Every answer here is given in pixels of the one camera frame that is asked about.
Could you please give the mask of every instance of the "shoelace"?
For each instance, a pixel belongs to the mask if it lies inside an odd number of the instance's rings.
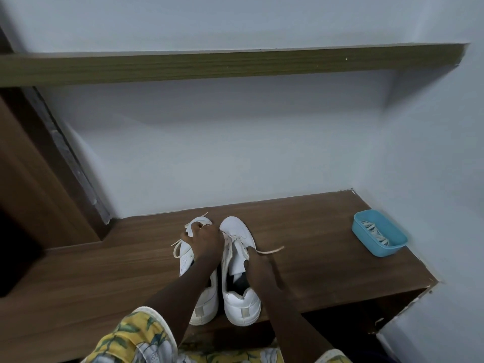
[[[190,225],[190,223],[185,224],[185,229],[188,229],[188,226],[189,226],[189,225]],[[172,244],[172,247],[173,247],[173,246],[175,246],[175,248],[173,249],[173,257],[175,257],[175,258],[180,258],[180,256],[182,256],[182,255],[178,255],[178,256],[177,256],[177,249],[178,249],[178,248],[181,246],[182,242],[183,242],[183,239],[181,239],[181,238],[180,238],[178,241],[176,241],[174,244]]]
[[[228,237],[228,238],[230,238],[230,239],[232,240],[232,243],[234,243],[234,242],[238,241],[238,242],[240,242],[240,245],[241,245],[243,248],[247,249],[247,247],[245,247],[245,246],[244,246],[244,243],[242,242],[242,238],[241,238],[240,236],[233,235],[233,234],[227,234],[227,233],[225,233],[225,232],[224,232],[224,234],[226,234],[226,235],[227,235],[227,237]],[[285,248],[285,246],[281,246],[281,247],[279,247],[279,248],[277,248],[277,249],[275,249],[275,250],[272,250],[272,251],[259,251],[259,250],[256,250],[256,252],[257,252],[258,254],[261,254],[261,255],[270,255],[270,254],[275,254],[276,252],[279,252],[279,251],[280,251],[280,250],[282,250],[283,248]]]
[[[370,223],[370,222],[367,222],[365,220],[361,220],[360,223],[367,229],[368,232],[371,233],[371,235],[373,237],[376,238],[376,240],[378,242],[380,242],[381,244],[385,245],[385,246],[388,246],[390,244],[390,242],[388,241],[388,239],[386,239],[381,233],[380,231],[378,230],[377,226],[373,223]]]

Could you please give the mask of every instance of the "shoe sole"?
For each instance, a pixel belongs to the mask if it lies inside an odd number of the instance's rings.
[[[254,317],[252,317],[252,318],[251,318],[251,320],[250,320],[249,322],[242,322],[242,323],[240,323],[240,322],[238,322],[238,321],[235,321],[235,320],[231,319],[230,314],[229,314],[229,313],[227,313],[227,309],[226,309],[226,306],[225,306],[225,304],[224,304],[225,316],[227,316],[228,321],[229,321],[231,324],[235,325],[235,326],[241,326],[241,327],[243,327],[243,326],[250,326],[250,325],[252,325],[252,324],[256,323],[256,322],[257,322],[257,320],[259,319],[261,309],[262,309],[262,308],[260,308],[260,309],[257,311],[257,315],[255,315]]]
[[[210,321],[212,321],[215,316],[217,315],[217,312],[218,312],[218,296],[217,294],[215,293],[214,295],[214,298],[216,298],[215,300],[215,308],[214,310],[207,316],[203,316],[200,321],[192,321],[190,319],[190,322],[189,324],[192,325],[192,326],[201,326],[201,325],[205,325],[206,323],[209,323]]]

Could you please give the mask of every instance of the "blue plastic container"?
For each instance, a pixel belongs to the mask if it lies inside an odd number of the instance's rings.
[[[360,211],[355,214],[353,219],[351,230],[353,230],[353,233],[361,243],[375,256],[384,257],[392,255],[407,244],[407,236],[377,210]],[[390,245],[385,246],[378,242],[365,226],[360,223],[361,220],[375,224],[380,233],[388,239]]]

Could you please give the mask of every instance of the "yellow floral fabric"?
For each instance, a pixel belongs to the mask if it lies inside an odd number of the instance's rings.
[[[326,352],[317,363],[351,363],[339,351]],[[104,336],[83,363],[282,363],[279,348],[200,353],[178,351],[164,319],[140,307]]]

